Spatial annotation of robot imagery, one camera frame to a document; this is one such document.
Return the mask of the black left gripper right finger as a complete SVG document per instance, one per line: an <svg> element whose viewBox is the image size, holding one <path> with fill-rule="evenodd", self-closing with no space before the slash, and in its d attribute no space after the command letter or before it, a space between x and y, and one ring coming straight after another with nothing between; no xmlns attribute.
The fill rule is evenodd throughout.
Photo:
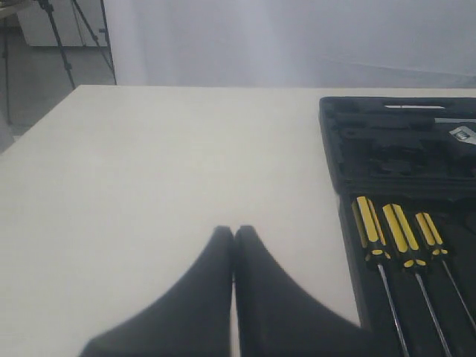
<svg viewBox="0 0 476 357"><path fill-rule="evenodd" d="M254 227L236 232L234 260L241 356L371 356L371 332L302 289Z"/></svg>

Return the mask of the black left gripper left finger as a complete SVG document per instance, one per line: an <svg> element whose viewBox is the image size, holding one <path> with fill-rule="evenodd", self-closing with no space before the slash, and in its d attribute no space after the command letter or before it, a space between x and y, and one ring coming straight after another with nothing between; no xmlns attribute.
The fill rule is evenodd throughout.
<svg viewBox="0 0 476 357"><path fill-rule="evenodd" d="M234 235L218 226L157 301L85 345L82 356L229 356Z"/></svg>

